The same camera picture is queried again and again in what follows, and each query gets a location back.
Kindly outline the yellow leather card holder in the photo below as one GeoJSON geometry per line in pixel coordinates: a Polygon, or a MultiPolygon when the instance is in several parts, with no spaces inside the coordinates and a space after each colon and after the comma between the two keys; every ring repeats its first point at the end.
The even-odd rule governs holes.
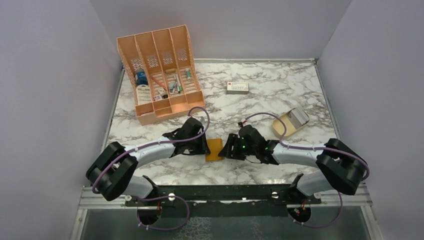
{"type": "Polygon", "coordinates": [[[220,151],[223,149],[223,141],[221,138],[211,138],[207,139],[207,146],[210,150],[210,153],[205,154],[206,162],[217,162],[222,161],[224,158],[219,156],[220,151]]]}

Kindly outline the stack of grey cards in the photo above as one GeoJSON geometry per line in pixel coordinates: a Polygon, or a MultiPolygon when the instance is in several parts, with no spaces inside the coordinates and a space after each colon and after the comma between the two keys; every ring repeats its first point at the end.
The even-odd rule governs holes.
{"type": "Polygon", "coordinates": [[[291,109],[287,117],[295,129],[301,128],[310,121],[309,115],[301,107],[291,109]]]}

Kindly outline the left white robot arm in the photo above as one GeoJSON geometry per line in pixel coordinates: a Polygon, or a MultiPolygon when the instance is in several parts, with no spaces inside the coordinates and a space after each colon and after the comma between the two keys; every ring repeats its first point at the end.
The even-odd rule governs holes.
{"type": "Polygon", "coordinates": [[[127,195],[138,197],[144,205],[152,205],[157,200],[156,185],[147,176],[135,176],[135,170],[185,151],[193,151],[196,155],[207,153],[206,130],[207,127],[199,120],[190,117],[182,127],[141,146],[125,147],[114,141],[100,153],[85,176],[97,194],[101,194],[107,201],[127,195]]]}

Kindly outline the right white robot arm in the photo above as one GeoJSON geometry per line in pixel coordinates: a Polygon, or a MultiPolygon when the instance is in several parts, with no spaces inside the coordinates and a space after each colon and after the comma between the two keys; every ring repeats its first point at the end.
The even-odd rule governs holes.
{"type": "Polygon", "coordinates": [[[299,174],[290,185],[288,196],[296,204],[315,193],[329,190],[354,195],[368,173],[365,161],[336,138],[318,146],[285,146],[278,140],[266,140],[251,125],[243,126],[237,134],[229,134],[218,156],[242,161],[254,156],[267,165],[295,164],[317,168],[313,173],[299,174]]]}

